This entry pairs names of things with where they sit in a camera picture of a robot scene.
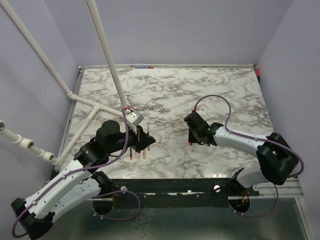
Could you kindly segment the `yellow highlighter pen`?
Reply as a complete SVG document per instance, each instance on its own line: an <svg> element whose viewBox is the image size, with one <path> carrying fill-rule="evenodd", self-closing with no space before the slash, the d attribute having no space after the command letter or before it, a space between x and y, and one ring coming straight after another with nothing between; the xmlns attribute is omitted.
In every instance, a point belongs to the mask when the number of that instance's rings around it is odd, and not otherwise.
<svg viewBox="0 0 320 240"><path fill-rule="evenodd" d="M147 150L146 150L146 149L144 149L144 150L142 151L142 159L144 159L144 160L147 159Z"/></svg>

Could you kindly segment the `pink pencil-shaped marker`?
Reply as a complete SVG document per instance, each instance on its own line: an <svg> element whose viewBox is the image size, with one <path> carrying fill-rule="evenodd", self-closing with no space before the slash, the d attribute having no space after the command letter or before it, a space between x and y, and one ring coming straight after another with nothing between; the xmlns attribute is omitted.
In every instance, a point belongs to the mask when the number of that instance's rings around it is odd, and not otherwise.
<svg viewBox="0 0 320 240"><path fill-rule="evenodd" d="M136 152L135 153L135 158L139 160L141 158L141 153L140 152Z"/></svg>

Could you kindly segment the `orange red gel pen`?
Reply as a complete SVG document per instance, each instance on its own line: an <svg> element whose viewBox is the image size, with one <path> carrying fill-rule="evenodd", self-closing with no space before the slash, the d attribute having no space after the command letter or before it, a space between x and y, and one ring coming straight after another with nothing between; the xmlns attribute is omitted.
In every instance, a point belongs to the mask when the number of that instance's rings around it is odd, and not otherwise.
<svg viewBox="0 0 320 240"><path fill-rule="evenodd" d="M130 149L129 149L129 158L130 158L130 160L133 160L133 148L132 147L130 147Z"/></svg>

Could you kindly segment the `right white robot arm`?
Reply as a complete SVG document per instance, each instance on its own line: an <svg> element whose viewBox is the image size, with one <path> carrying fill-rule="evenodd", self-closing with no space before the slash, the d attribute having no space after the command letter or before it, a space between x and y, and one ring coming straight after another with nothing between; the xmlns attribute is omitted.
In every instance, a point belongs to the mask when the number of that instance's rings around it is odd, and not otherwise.
<svg viewBox="0 0 320 240"><path fill-rule="evenodd" d="M269 136L230 133L221 123L208 124L197 112L184 118L188 126L188 142L205 146L229 147L257 158L259 166L237 171L229 189L240 196L253 185L271 182L283 185L292 174L299 160L283 137L273 132Z"/></svg>

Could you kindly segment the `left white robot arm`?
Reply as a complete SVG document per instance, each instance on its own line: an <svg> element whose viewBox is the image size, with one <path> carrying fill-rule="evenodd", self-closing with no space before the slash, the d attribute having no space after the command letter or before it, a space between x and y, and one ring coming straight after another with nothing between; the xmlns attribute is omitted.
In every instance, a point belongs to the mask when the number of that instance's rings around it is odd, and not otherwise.
<svg viewBox="0 0 320 240"><path fill-rule="evenodd" d="M127 148L140 152L154 144L156 139L145 133L125 128L114 120L105 121L88 143L74 155L72 161L42 189L11 203L16 215L14 226L21 224L31 240L45 235L54 222L78 204L93 197L106 197L113 192L113 183L99 168L109 163L114 152L123 155Z"/></svg>

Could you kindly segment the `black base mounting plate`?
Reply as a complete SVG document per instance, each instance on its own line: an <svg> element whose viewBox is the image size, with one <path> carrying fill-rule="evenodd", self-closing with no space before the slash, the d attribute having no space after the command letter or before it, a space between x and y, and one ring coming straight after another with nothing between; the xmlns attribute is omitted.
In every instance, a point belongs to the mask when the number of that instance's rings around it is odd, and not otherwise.
<svg viewBox="0 0 320 240"><path fill-rule="evenodd" d="M176 179L113 179L113 190L126 187L135 193L116 193L97 202L113 204L116 208L135 208L140 200L143 208L187 208L229 206L228 198L240 199L246 193L259 195L250 188L235 186L230 178L176 178Z"/></svg>

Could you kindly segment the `blue red marker at edge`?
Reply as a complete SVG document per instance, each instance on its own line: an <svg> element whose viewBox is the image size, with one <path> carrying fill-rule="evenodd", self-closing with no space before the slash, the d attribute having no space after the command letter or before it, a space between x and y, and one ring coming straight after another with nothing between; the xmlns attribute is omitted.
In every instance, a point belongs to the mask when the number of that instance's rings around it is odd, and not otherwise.
<svg viewBox="0 0 320 240"><path fill-rule="evenodd" d="M154 69L155 67L149 65L137 65L134 67L135 69Z"/></svg>

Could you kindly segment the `red black clamp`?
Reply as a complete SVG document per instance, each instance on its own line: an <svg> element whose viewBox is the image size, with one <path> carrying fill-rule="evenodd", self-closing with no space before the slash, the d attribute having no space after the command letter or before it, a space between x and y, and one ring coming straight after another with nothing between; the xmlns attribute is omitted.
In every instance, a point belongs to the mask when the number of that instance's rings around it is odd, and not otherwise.
<svg viewBox="0 0 320 240"><path fill-rule="evenodd" d="M258 83L260 83L261 75L260 75L260 70L258 68L255 69L255 74L256 74Z"/></svg>

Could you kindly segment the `aluminium rail frame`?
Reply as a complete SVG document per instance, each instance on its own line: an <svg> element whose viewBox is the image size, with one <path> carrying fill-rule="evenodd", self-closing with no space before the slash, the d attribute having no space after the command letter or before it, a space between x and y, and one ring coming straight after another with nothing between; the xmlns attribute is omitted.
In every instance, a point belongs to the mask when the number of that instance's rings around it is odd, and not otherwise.
<svg viewBox="0 0 320 240"><path fill-rule="evenodd" d="M276 198L276 188L273 183L260 183L258 186L261 198ZM277 185L278 196L280 198L301 198L304 196L300 181L297 177L288 178L283 185Z"/></svg>

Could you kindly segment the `white PVC pipe frame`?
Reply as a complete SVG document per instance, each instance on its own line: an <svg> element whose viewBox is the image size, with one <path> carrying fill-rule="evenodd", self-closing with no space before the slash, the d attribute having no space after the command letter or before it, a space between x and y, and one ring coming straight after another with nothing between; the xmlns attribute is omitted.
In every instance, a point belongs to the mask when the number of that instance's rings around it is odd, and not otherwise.
<svg viewBox="0 0 320 240"><path fill-rule="evenodd" d="M64 134L79 68L43 0L10 0L38 46L44 63L4 8L0 10L0 118L13 132L57 153Z"/></svg>

